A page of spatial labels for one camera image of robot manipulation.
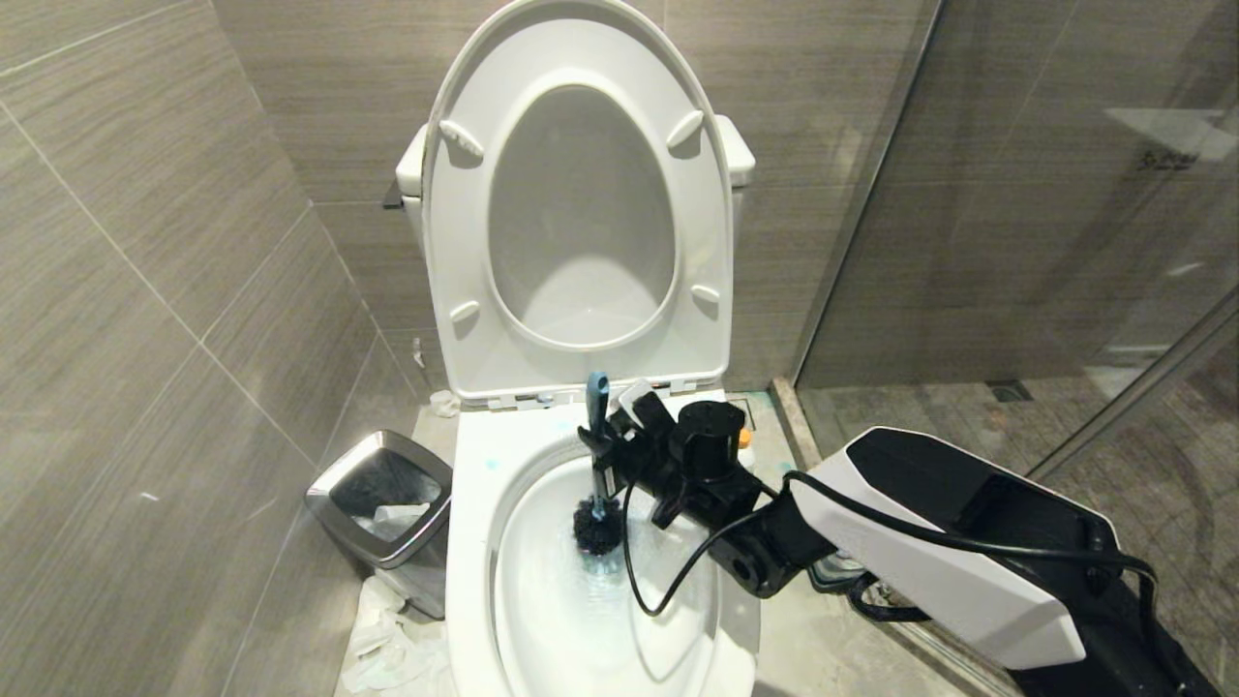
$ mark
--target floor drain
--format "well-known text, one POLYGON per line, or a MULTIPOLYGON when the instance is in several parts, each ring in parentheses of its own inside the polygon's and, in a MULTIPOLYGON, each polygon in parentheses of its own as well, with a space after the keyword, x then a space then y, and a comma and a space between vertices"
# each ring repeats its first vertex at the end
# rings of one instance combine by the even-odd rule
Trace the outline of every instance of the floor drain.
POLYGON ((1032 402, 1028 389, 1018 380, 987 380, 985 387, 990 389, 994 399, 999 402, 1032 402))

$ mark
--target toilet brush head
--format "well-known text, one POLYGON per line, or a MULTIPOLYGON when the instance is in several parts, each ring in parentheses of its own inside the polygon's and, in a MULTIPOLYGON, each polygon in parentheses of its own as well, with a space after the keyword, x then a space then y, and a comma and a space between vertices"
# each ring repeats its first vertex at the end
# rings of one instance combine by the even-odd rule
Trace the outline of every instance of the toilet brush head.
POLYGON ((602 503, 601 516, 595 511, 592 496, 582 499, 576 505, 576 511, 572 514, 572 535, 576 537, 577 550, 601 557, 620 546, 623 517, 620 515, 620 504, 613 499, 602 503))

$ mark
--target wire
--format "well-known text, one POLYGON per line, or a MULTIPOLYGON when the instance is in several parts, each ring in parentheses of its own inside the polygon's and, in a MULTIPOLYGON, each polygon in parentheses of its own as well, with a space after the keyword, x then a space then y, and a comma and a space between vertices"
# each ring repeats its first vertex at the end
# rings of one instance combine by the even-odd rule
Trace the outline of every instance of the wire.
POLYGON ((646 613, 652 618, 657 618, 658 615, 663 614, 663 610, 667 609, 667 604, 672 602, 672 597, 675 595, 675 592, 680 588, 680 584, 684 583, 685 578, 688 578, 689 572, 693 571, 693 565, 695 565, 698 560, 701 558, 701 555, 705 555, 706 551, 710 550, 710 546, 717 542, 724 535, 727 535, 732 530, 736 530, 737 527, 745 525, 746 522, 756 519, 761 514, 761 509, 757 509, 756 511, 750 511, 740 516, 738 519, 731 521, 730 524, 720 527, 717 531, 711 534, 710 537, 706 537, 701 542, 701 545, 698 545, 698 548, 693 551, 691 556, 689 556, 689 561, 684 562, 684 566, 680 567, 680 573, 675 574, 675 578, 672 581, 672 586, 668 587, 667 589, 667 594, 663 595, 663 600, 658 604, 658 607, 650 609, 649 605, 646 604, 646 600, 641 597, 641 591, 637 588, 637 574, 634 574, 632 571, 632 555, 628 552, 628 503, 632 500, 632 491, 634 489, 637 488, 633 485, 628 485, 628 491, 626 491, 623 495, 623 511, 622 511, 623 531, 620 535, 621 545, 623 545, 623 566, 626 569, 628 569, 628 586, 632 587, 632 594, 637 599, 637 605, 641 607, 641 612, 646 613))
POLYGON ((995 557, 1006 557, 1011 560, 1041 560, 1047 562, 1068 562, 1073 565, 1087 565, 1097 567, 1114 567, 1121 571, 1134 572, 1140 577, 1140 631, 1144 635, 1145 644, 1152 651, 1154 657, 1157 664, 1161 665, 1162 670, 1166 671, 1168 676, 1178 681, 1176 695, 1188 695, 1186 682, 1180 677, 1178 670, 1171 661, 1170 656, 1160 641, 1157 641, 1157 572, 1137 557, 1130 555, 1124 555, 1121 552, 1089 552, 1078 550, 1042 550, 1036 547, 1018 547, 1011 545, 996 545, 992 542, 981 542, 978 540, 971 540, 969 537, 961 537, 958 535, 950 535, 947 532, 939 532, 935 530, 929 530, 916 524, 911 524, 906 520, 897 519, 895 516, 883 514, 877 509, 871 509, 860 501, 849 499, 844 494, 840 494, 835 489, 831 489, 825 483, 818 480, 809 473, 803 473, 799 470, 790 470, 783 475, 783 490, 790 490, 792 480, 799 482, 807 485, 815 493, 825 496, 834 504, 856 514, 857 516, 866 519, 871 522, 876 522, 883 527, 891 529, 896 532, 907 535, 908 537, 921 540, 923 542, 929 542, 939 547, 948 547, 952 550, 959 550, 963 552, 975 552, 978 555, 987 555, 995 557))

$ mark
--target toilet bowl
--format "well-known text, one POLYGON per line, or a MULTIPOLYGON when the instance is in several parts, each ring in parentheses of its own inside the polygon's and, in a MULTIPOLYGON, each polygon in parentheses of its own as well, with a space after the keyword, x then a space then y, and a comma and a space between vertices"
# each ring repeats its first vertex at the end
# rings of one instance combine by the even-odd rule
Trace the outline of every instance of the toilet bowl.
MULTIPOLYGON (((446 633, 460 695, 750 695, 757 600, 701 563, 648 618, 582 560, 584 381, 721 400, 735 223, 755 162, 688 63, 616 0, 518 0, 475 32, 396 178, 460 416, 446 633)), ((643 594, 704 531, 629 536, 643 594)))

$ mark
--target shower enclosure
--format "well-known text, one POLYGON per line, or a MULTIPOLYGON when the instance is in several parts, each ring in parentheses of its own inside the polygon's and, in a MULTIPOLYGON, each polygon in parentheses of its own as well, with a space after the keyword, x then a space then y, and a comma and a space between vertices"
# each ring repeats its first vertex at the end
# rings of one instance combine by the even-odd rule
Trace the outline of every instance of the shower enclosure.
POLYGON ((944 0, 795 392, 823 454, 923 431, 1108 515, 1239 695, 1234 0, 944 0))

